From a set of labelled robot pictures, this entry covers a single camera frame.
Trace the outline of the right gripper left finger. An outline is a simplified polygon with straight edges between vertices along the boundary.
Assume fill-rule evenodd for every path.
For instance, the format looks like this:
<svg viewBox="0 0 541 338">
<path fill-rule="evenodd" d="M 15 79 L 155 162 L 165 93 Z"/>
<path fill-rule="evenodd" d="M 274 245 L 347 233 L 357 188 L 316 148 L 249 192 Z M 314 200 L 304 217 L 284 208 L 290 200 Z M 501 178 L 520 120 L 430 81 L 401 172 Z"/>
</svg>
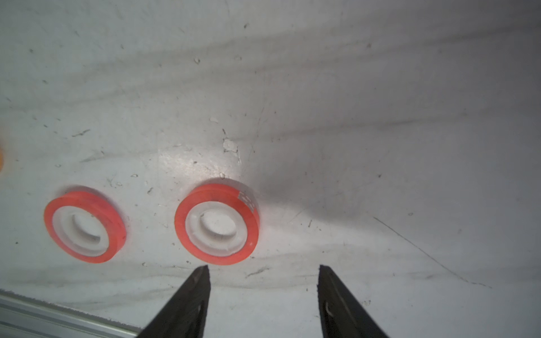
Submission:
<svg viewBox="0 0 541 338">
<path fill-rule="evenodd" d="M 201 338 L 211 281 L 208 266 L 196 268 L 138 338 Z"/>
</svg>

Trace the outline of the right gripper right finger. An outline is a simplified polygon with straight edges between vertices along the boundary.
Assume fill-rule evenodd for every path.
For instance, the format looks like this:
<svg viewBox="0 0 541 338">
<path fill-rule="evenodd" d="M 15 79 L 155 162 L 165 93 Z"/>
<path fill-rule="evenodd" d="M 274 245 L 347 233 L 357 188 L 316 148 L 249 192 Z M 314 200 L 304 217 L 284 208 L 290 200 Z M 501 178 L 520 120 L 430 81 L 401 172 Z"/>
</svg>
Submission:
<svg viewBox="0 0 541 338">
<path fill-rule="evenodd" d="M 387 338 L 331 267 L 319 267 L 317 290 L 324 338 Z"/>
</svg>

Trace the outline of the red tape roll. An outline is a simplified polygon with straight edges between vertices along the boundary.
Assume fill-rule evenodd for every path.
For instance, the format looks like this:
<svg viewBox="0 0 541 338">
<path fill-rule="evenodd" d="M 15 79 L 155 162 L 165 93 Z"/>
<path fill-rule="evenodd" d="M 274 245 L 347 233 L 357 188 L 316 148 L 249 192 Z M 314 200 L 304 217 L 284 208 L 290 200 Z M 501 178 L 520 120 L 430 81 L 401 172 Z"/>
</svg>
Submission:
<svg viewBox="0 0 541 338">
<path fill-rule="evenodd" d="M 174 224 L 181 244 L 194 257 L 230 266 L 253 253 L 261 220 L 248 186 L 217 178 L 198 185 L 180 202 Z"/>
<path fill-rule="evenodd" d="M 116 206 L 97 190 L 69 187 L 45 207 L 49 236 L 64 252 L 86 263 L 105 263 L 124 246 L 127 230 Z"/>
</svg>

